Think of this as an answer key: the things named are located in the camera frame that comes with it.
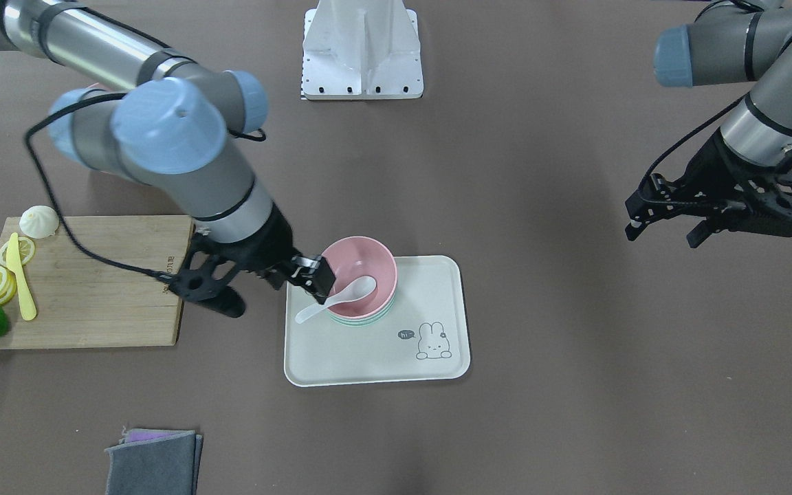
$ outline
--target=gray cloth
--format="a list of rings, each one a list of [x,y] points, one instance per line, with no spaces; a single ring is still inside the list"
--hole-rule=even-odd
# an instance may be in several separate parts
[[[123,439],[124,443],[107,448],[106,495],[194,495],[203,438],[192,430],[180,430],[142,441]]]

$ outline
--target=cutting board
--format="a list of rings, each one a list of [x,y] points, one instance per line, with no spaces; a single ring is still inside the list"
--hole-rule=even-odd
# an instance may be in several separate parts
[[[0,247],[20,231],[5,220]],[[88,250],[117,262],[178,272],[194,228],[191,217],[66,217]],[[109,266],[80,251],[61,225],[34,239],[35,256],[24,266],[38,307],[31,322],[20,318],[18,296],[3,306],[10,322],[0,349],[66,349],[173,345],[182,300],[153,278]]]

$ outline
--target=brown table surface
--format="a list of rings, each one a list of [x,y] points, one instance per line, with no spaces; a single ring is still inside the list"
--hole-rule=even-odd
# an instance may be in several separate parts
[[[247,314],[188,305],[174,347],[0,351],[0,494],[103,492],[125,426],[201,432],[201,494],[792,493],[792,239],[623,234],[648,164],[750,88],[654,80],[699,3],[414,0],[424,97],[328,103],[298,97],[314,2],[91,6],[261,79],[269,138],[239,146],[299,250],[364,234],[456,260],[472,366],[296,388],[284,293],[242,276]],[[0,229],[47,201],[22,132],[90,82],[0,54]],[[66,214],[179,213],[38,141]]]

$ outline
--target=tray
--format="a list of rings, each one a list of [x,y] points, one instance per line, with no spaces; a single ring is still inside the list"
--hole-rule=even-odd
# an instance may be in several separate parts
[[[469,335],[460,269],[446,256],[397,256],[393,306],[362,327],[318,314],[295,315],[316,304],[305,291],[286,291],[283,372],[297,386],[446,380],[469,369]]]

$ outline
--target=plastic spoon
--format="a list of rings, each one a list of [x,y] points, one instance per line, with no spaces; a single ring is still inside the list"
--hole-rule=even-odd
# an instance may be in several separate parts
[[[298,314],[295,315],[295,321],[296,323],[304,323],[306,320],[314,317],[315,314],[322,312],[328,307],[332,307],[336,304],[342,304],[344,302],[361,300],[361,298],[371,294],[375,287],[377,287],[377,281],[372,278],[372,276],[363,275],[349,283],[346,287],[344,287],[343,291],[338,292],[336,295],[330,296],[326,302],[324,302],[324,304],[314,304],[299,311]]]

